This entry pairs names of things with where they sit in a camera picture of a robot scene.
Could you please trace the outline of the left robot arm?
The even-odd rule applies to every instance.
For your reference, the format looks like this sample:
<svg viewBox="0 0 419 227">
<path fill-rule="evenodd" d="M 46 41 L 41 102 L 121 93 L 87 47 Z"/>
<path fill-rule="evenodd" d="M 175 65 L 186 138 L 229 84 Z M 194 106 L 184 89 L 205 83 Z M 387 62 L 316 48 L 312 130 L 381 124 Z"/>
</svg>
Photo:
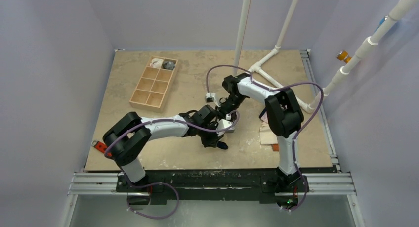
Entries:
<svg viewBox="0 0 419 227">
<path fill-rule="evenodd" d="M 123 116 L 103 135 L 106 158 L 112 159 L 128 178 L 128 186 L 136 192 L 147 187 L 146 172 L 138 158 L 147 142 L 167 137 L 199 136 L 203 147 L 218 147 L 227 130 L 232 129 L 233 116 L 222 116 L 209 105 L 168 118 L 140 117 L 136 112 Z"/>
</svg>

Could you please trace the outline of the pink underwear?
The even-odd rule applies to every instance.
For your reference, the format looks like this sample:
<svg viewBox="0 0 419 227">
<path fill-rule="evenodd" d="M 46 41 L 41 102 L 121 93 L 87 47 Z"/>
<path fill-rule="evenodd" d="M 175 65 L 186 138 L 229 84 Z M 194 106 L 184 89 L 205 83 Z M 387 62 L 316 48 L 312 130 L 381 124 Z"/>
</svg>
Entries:
<svg viewBox="0 0 419 227">
<path fill-rule="evenodd" d="M 267 124 L 268 124 L 268 117 L 267 117 L 267 112 L 266 112 L 266 109 L 263 109 L 263 110 L 261 111 L 261 113 L 260 113 L 260 115 L 259 115 L 259 119 L 260 119 L 262 122 L 264 122 L 264 123 L 267 123 Z"/>
</svg>

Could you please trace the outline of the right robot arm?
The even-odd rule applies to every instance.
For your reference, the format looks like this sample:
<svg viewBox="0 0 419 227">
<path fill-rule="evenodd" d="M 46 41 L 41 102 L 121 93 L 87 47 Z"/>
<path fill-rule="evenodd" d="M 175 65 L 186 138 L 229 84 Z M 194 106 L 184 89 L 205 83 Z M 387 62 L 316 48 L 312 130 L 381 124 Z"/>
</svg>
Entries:
<svg viewBox="0 0 419 227">
<path fill-rule="evenodd" d="M 293 90 L 269 87 L 246 73 L 225 77 L 222 86 L 229 93 L 217 108 L 223 116 L 237 110 L 246 98 L 265 105 L 269 128 L 277 136 L 279 145 L 277 184 L 284 191 L 291 190 L 301 177 L 296 137 L 304 121 Z"/>
</svg>

